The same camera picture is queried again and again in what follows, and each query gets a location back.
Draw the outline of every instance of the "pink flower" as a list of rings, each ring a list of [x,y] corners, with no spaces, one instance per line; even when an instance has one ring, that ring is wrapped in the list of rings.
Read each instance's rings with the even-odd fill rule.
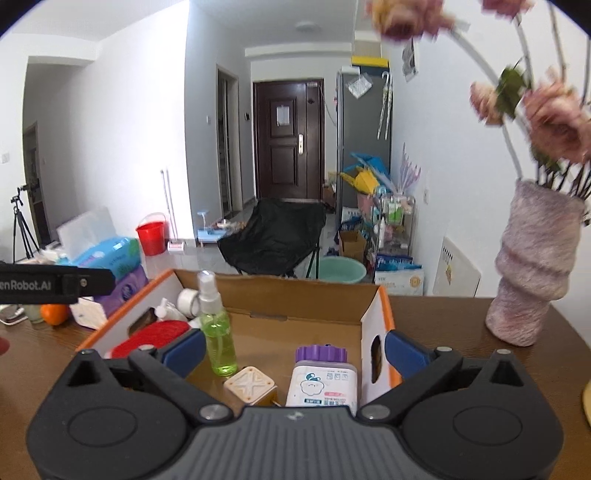
[[[534,4],[530,0],[483,0],[483,11],[494,11],[497,15],[515,18],[520,12],[527,12]]]
[[[553,160],[585,163],[591,155],[591,121],[574,89],[557,78],[525,94],[531,142]]]
[[[472,83],[470,103],[476,110],[480,121],[486,120],[487,125],[502,125],[503,115],[496,109],[498,95],[492,85]]]
[[[454,18],[442,9],[443,0],[373,0],[366,5],[374,28],[395,41],[421,37],[424,33],[436,37],[440,29],[452,29]]]

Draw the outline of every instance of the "plastic container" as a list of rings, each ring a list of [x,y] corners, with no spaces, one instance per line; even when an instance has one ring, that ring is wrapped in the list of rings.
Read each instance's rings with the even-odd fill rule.
[[[213,373],[229,377],[238,371],[230,317],[222,305],[214,273],[199,274],[199,301],[201,302],[201,331],[205,334],[207,354]]]
[[[347,350],[332,345],[297,349],[286,407],[348,406],[357,412],[357,369],[347,363]]]
[[[363,264],[346,257],[324,257],[318,264],[318,279],[334,283],[359,283],[367,275]]]
[[[180,313],[177,308],[167,299],[162,299],[160,305],[154,309],[154,313],[160,320],[179,320],[181,322],[187,321],[185,315]]]
[[[157,222],[144,223],[152,216],[161,216],[162,220]],[[166,226],[166,215],[163,213],[151,213],[144,217],[135,229],[138,232],[139,241],[142,244],[142,250],[146,257],[154,257],[163,254],[166,251],[164,241],[164,227]]]

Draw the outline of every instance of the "wooden table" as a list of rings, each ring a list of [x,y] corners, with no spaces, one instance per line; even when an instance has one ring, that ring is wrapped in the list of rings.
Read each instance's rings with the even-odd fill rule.
[[[486,330],[485,299],[393,298],[397,328],[426,347],[451,346],[467,356],[489,356],[506,344]],[[74,324],[53,329],[28,322],[0,326],[10,351],[0,358],[0,479],[38,480],[25,446],[25,432],[37,407],[89,334]],[[588,479],[591,428],[583,414],[582,391],[591,378],[591,351],[554,309],[538,343],[513,349],[562,423],[565,443],[553,480]]]

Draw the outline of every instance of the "pink textured vase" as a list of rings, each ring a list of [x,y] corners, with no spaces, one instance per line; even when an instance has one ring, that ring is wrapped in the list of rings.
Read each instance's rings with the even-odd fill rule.
[[[499,291],[486,326],[512,345],[538,339],[552,300],[569,290],[585,205],[582,200],[517,181],[496,268]]]

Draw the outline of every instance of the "red bucket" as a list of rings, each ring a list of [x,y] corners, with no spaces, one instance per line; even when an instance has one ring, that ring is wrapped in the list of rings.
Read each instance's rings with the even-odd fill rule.
[[[163,220],[158,222],[144,223],[152,216],[162,216]],[[166,251],[164,241],[164,226],[166,225],[166,215],[163,213],[151,213],[139,223],[135,229],[139,235],[139,243],[142,244],[142,250],[146,257],[163,254]]]

